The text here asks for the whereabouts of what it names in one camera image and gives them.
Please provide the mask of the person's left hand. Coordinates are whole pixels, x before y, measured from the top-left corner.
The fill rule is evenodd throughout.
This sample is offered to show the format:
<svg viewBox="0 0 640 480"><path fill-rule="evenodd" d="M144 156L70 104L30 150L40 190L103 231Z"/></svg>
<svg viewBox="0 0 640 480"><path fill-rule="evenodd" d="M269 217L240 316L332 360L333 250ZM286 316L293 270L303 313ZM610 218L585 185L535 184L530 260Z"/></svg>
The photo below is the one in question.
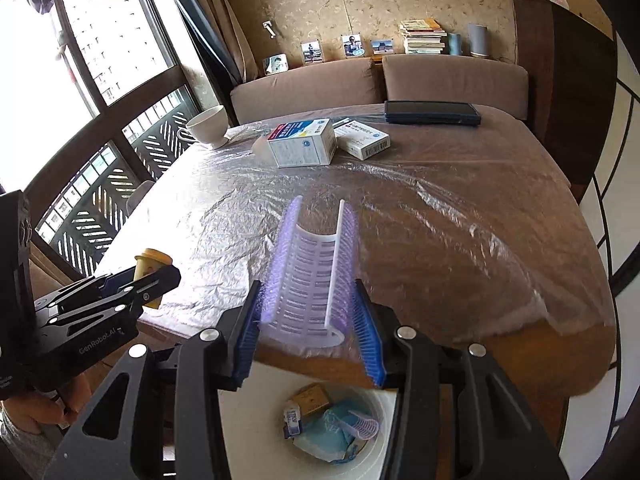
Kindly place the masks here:
<svg viewBox="0 0 640 480"><path fill-rule="evenodd" d="M91 396L85 374L72 379L60 390L65 408L35 391L24 391L2 402L12 424L30 434L40 434L44 425L71 425Z"/></svg>

